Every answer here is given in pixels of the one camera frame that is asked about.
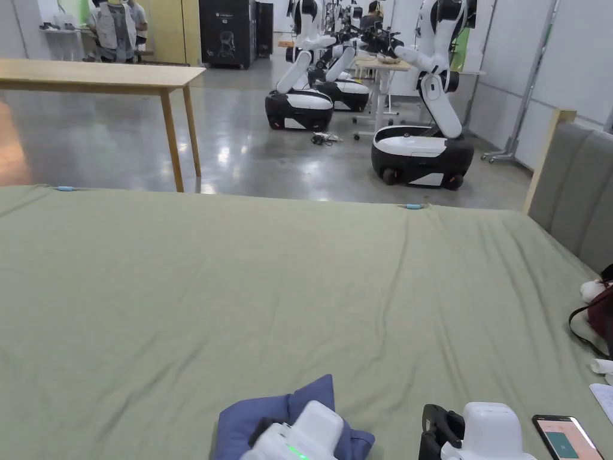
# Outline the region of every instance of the gray headboard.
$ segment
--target gray headboard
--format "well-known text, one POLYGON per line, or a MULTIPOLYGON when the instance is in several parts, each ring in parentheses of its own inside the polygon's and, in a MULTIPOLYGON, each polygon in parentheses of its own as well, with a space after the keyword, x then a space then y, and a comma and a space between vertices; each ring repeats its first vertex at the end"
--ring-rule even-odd
POLYGON ((555 128, 528 215, 593 270, 613 263, 613 136, 555 128))

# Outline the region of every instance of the person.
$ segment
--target person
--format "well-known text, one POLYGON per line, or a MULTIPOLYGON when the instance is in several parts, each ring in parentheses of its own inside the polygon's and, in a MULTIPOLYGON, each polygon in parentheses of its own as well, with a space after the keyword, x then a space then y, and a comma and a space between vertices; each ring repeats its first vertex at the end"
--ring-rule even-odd
POLYGON ((100 40, 98 40, 98 35, 96 34, 96 21, 100 12, 100 0, 91 0, 91 2, 94 4, 94 9, 90 10, 86 24, 93 36, 85 35, 83 37, 83 46, 87 51, 83 60, 86 63, 96 61, 97 50, 100 47, 100 40))
POLYGON ((368 5, 368 15, 360 19, 360 29, 370 29, 377 22, 383 22, 383 14, 381 13, 379 1, 375 0, 368 5))
POLYGON ((90 10, 86 24, 89 30, 91 30, 91 33, 96 35, 96 21, 98 19, 98 13, 100 12, 100 0, 91 0, 91 2, 94 4, 94 9, 90 10))
POLYGON ((128 5, 95 0, 87 25, 96 37, 97 54, 103 63, 131 63, 136 48, 136 28, 128 5))
MULTIPOLYGON (((135 0, 128 0, 128 5, 130 5, 132 19, 136 25, 136 47, 140 51, 144 51, 145 44, 147 43, 147 30, 149 29, 149 24, 147 23, 147 13, 141 5, 136 3, 135 0)), ((138 55, 138 59, 139 62, 143 61, 143 58, 140 55, 138 55)))

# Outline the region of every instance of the black wheel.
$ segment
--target black wheel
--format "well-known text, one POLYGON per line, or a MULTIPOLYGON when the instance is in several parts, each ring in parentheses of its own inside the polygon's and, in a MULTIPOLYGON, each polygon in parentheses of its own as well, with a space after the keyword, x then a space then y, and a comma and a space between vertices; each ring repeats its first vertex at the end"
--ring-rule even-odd
POLYGON ((449 180, 447 180, 446 182, 444 182, 442 184, 443 188, 446 188, 447 190, 458 190, 462 184, 464 183, 464 177, 462 177, 462 175, 460 174, 456 174, 455 176, 452 176, 449 180))
POLYGON ((383 171, 383 182, 388 185, 394 185, 396 183, 396 171, 390 167, 383 171))
POLYGON ((271 129, 283 129, 285 128, 284 123, 278 119, 277 117, 270 117, 268 119, 268 124, 270 125, 271 129))
POLYGON ((317 131, 325 131, 327 127, 328 127, 328 122, 325 121, 325 120, 315 120, 311 124, 311 129, 314 130, 314 131, 315 130, 317 130, 317 131))

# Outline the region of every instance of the green bed sheet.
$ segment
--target green bed sheet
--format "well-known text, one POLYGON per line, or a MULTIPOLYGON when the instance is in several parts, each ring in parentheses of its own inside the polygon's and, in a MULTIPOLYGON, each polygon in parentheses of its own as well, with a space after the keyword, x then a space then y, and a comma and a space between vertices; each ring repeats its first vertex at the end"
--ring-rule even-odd
POLYGON ((424 404, 574 415, 604 382, 568 314, 592 278, 516 212, 0 189, 0 458, 206 459, 234 402, 333 375, 371 458, 417 459, 424 404))

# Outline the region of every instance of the concrete floor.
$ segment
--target concrete floor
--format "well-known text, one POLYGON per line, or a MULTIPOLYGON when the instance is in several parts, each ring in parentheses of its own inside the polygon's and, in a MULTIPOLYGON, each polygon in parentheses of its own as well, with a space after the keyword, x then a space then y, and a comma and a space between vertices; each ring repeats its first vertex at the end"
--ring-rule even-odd
MULTIPOLYGON (((521 209, 530 174, 475 158, 457 191, 389 187, 376 177, 368 139, 355 142, 352 115, 334 115, 332 147, 312 133, 271 131, 264 98, 286 70, 284 55, 248 71, 211 69, 192 88, 202 180, 196 178, 182 94, 172 95, 187 192, 521 209)), ((398 119, 417 120, 403 104, 398 119)), ((0 91, 0 185, 47 183, 173 191, 159 98, 0 91)))

